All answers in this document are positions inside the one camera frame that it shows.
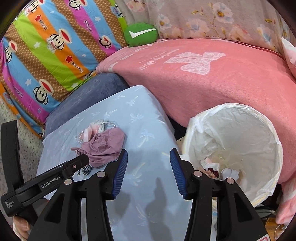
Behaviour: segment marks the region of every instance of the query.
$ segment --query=purple cloth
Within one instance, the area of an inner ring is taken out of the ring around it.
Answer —
[[[125,134],[118,127],[107,129],[95,134],[89,141],[81,144],[80,148],[71,148],[79,156],[86,154],[93,167],[100,167],[108,162],[117,160],[123,146]]]

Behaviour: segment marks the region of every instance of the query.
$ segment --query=brown patterned stripe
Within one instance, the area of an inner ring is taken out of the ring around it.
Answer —
[[[99,43],[92,37],[91,33],[77,24],[76,19],[70,10],[70,8],[65,4],[63,0],[52,0],[55,4],[57,10],[65,16],[68,20],[78,37],[84,43],[84,45],[92,52],[94,57],[98,62],[101,62],[107,57],[106,53],[100,49]]]
[[[40,79],[45,79],[50,83],[54,89],[52,97],[55,100],[62,101],[70,94],[70,92],[67,91],[44,67],[39,59],[32,54],[13,24],[10,25],[5,37],[8,41],[13,40],[16,42],[18,48],[15,54],[26,67],[26,69],[31,73],[31,75],[33,75],[33,77],[38,81]]]
[[[126,47],[128,44],[124,39],[123,31],[117,17],[111,12],[110,2],[108,0],[94,0],[94,2],[104,16],[116,41],[120,44],[121,47]]]
[[[45,123],[42,123],[42,122],[40,122],[39,120],[37,120],[35,117],[34,117],[34,115],[33,115],[33,113],[32,112],[30,112],[29,110],[27,110],[27,108],[16,98],[16,96],[12,93],[12,92],[10,92],[10,90],[9,90],[9,87],[7,86],[7,84],[5,83],[5,81],[4,81],[4,78],[3,78],[3,75],[2,74],[0,74],[0,81],[2,82],[2,84],[3,84],[3,86],[4,86],[4,88],[6,89],[6,91],[7,91],[7,93],[10,95],[10,98],[12,98],[12,99],[14,99],[18,104],[19,104],[19,106],[23,109],[23,110],[26,110],[26,113],[38,124],[38,125],[40,125],[40,126],[43,126]]]

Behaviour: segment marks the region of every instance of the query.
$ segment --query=red and white sticker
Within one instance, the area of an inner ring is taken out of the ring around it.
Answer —
[[[257,241],[270,241],[269,235],[265,235],[264,237],[258,239]]]

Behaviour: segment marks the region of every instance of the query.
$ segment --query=green cushion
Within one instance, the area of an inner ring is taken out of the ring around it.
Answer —
[[[124,37],[130,47],[154,43],[158,32],[153,25],[147,23],[134,23],[124,31]]]

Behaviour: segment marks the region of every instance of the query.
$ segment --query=trash can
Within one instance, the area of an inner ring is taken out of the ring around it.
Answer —
[[[271,196],[283,164],[283,149],[271,121],[250,106],[226,103],[191,118],[182,147],[195,169],[209,157],[239,171],[237,183],[255,207]]]

